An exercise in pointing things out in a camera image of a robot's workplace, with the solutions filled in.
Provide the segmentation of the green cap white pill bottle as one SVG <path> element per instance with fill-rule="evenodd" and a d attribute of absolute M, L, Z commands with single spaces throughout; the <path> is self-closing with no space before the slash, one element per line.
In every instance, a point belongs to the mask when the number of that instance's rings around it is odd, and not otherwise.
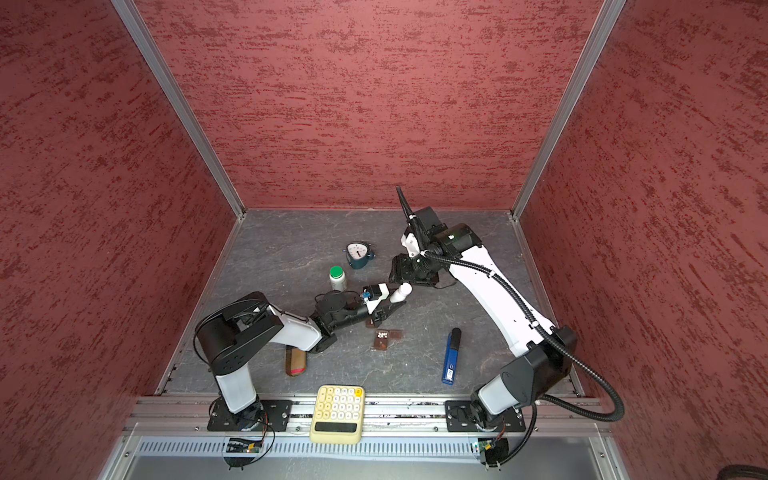
<path fill-rule="evenodd" d="M 341 266 L 334 265 L 329 269 L 329 282 L 331 289 L 334 291 L 343 292 L 347 290 L 347 276 Z"/>

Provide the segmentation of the small white pill bottle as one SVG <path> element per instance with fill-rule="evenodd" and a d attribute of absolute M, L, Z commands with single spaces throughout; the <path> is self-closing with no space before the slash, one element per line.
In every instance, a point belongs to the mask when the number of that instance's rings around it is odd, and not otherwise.
<path fill-rule="evenodd" d="M 404 302 L 412 291 L 410 283 L 403 283 L 389 295 L 389 301 L 392 304 Z"/>

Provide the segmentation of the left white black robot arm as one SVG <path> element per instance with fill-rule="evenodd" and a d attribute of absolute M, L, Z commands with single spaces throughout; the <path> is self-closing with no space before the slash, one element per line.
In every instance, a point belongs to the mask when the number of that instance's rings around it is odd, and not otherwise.
<path fill-rule="evenodd" d="M 385 283 L 362 291 L 331 290 L 315 297 L 314 311 L 301 316 L 252 292 L 200 320 L 192 346 L 214 376 L 219 397 L 209 411 L 210 431 L 252 431 L 267 421 L 249 362 L 270 343 L 305 353 L 321 353 L 337 340 L 336 331 L 358 323 L 381 325 L 403 307 L 412 286 Z"/>

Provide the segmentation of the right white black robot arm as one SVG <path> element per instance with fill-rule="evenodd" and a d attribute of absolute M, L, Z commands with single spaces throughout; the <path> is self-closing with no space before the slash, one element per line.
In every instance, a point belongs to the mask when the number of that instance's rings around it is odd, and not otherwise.
<path fill-rule="evenodd" d="M 506 411 L 534 404 L 569 375 L 572 360 L 546 338 L 573 351 L 575 333 L 556 327 L 522 297 L 469 226 L 426 226 L 411 214 L 401 244 L 406 252 L 393 259 L 393 281 L 432 285 L 440 271 L 447 271 L 483 307 L 514 356 L 472 394 L 470 411 L 476 424 L 488 428 Z"/>

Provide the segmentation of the teal kitchen scale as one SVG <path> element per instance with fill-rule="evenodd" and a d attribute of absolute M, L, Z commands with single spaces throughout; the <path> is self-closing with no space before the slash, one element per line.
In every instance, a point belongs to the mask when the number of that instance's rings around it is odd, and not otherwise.
<path fill-rule="evenodd" d="M 345 255 L 353 270 L 363 269 L 376 256 L 372 245 L 365 241 L 355 241 L 346 245 Z"/>

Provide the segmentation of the plaid glasses case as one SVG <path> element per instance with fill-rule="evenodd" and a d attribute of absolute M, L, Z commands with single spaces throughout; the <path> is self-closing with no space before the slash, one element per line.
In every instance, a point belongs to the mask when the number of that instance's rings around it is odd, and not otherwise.
<path fill-rule="evenodd" d="M 299 348 L 285 348 L 285 373 L 290 377 L 302 375 L 307 369 L 307 353 Z"/>

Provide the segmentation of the yellow calculator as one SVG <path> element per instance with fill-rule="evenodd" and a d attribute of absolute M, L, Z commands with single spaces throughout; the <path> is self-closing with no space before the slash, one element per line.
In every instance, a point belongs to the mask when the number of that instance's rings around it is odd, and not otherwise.
<path fill-rule="evenodd" d="M 313 443 L 355 445 L 363 431 L 365 390 L 360 386 L 323 385 L 316 395 L 309 438 Z"/>

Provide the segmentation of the aluminium front rail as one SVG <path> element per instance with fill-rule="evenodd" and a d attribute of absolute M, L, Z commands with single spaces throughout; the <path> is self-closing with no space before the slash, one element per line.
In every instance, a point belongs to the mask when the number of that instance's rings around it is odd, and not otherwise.
<path fill-rule="evenodd" d="M 207 429 L 213 395 L 164 395 L 141 397 L 125 421 L 127 435 L 213 436 Z M 458 432 L 448 430 L 446 395 L 370 395 L 364 407 L 363 437 L 488 437 L 488 432 L 471 430 L 466 421 Z M 288 402 L 267 408 L 266 419 L 286 438 L 306 437 L 312 423 L 315 397 L 309 394 L 267 394 L 268 402 Z M 610 437 L 614 427 L 589 420 L 543 401 L 538 407 L 534 434 L 538 437 Z"/>

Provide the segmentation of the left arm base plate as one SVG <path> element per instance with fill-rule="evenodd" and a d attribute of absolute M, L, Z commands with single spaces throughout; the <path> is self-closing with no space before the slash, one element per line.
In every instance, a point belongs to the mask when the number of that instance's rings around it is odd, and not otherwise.
<path fill-rule="evenodd" d="M 209 432 L 284 432 L 290 418 L 290 400 L 257 400 L 239 413 L 232 413 L 222 397 L 209 405 Z"/>

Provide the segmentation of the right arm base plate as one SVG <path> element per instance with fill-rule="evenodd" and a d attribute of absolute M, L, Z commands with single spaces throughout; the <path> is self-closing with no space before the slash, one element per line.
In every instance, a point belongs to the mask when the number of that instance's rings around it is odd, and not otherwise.
<path fill-rule="evenodd" d="M 448 400 L 444 403 L 447 430 L 451 433 L 522 433 L 526 429 L 522 414 L 510 408 L 500 414 L 486 412 L 479 401 Z"/>

